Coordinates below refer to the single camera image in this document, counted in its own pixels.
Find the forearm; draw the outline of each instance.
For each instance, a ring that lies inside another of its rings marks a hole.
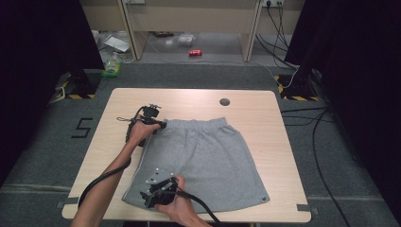
[[[133,150],[138,145],[137,141],[129,141],[118,156],[103,171],[107,173],[126,164]],[[84,202],[78,209],[71,226],[99,226],[104,214],[113,198],[115,189],[123,174],[123,170],[117,172],[96,184],[86,195]]]

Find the black curtain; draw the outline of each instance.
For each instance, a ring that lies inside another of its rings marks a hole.
[[[401,223],[400,7],[398,0],[306,0],[286,61],[323,73],[344,135]],[[335,19],[326,23],[327,15]]]
[[[103,62],[79,0],[1,1],[0,33],[1,185],[37,130],[59,77],[102,69]]]

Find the wooden table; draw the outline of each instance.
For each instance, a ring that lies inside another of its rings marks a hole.
[[[230,105],[220,105],[222,98],[230,99]],[[160,120],[209,120],[225,116],[227,122],[242,133],[270,201],[238,211],[216,213],[221,221],[310,221],[310,212],[299,210],[299,205],[307,205],[305,192],[275,94],[269,91],[115,89],[97,126],[69,198],[79,197],[88,183],[101,174],[124,146],[128,123],[117,121],[116,118],[131,118],[141,106],[149,103],[162,107],[157,117]],[[141,148],[137,148],[133,153],[132,164],[122,176],[105,219],[169,220],[164,214],[143,210],[121,200],[131,184],[141,151]],[[73,218],[76,212],[76,204],[66,204],[62,215]],[[207,214],[201,214],[200,217],[212,220]]]

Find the gray fabric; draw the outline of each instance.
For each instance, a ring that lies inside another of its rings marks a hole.
[[[149,189],[146,180],[156,168],[182,175],[185,190],[203,200],[213,212],[238,210],[269,200],[242,135],[225,118],[166,122],[164,130],[147,140],[123,201],[145,208],[139,192]],[[198,213],[205,212],[193,203]]]

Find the gray carpet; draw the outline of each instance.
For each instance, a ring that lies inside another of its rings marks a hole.
[[[291,73],[277,67],[272,67],[271,71],[274,75]],[[271,90],[277,94],[269,71],[261,66],[124,64],[120,77],[100,82],[94,99],[65,99],[47,109],[31,145],[0,189],[0,226],[69,224],[69,220],[61,216],[59,202],[67,198],[107,100],[112,90],[119,87]],[[323,101],[283,100],[278,94],[277,100],[281,110],[326,105]],[[321,112],[283,115],[315,117]],[[85,131],[76,130],[81,118],[92,118],[81,123],[82,127],[91,129],[86,138],[72,138],[85,134]],[[298,117],[284,117],[284,120],[288,125],[310,121]],[[324,179],[351,226],[398,226],[366,169],[354,160],[346,147],[334,119],[328,113],[323,120],[316,129],[317,157]],[[344,226],[317,170],[312,149],[314,124],[287,126],[289,142],[313,211],[309,223],[289,226]],[[123,221],[105,221],[103,226],[123,226]]]

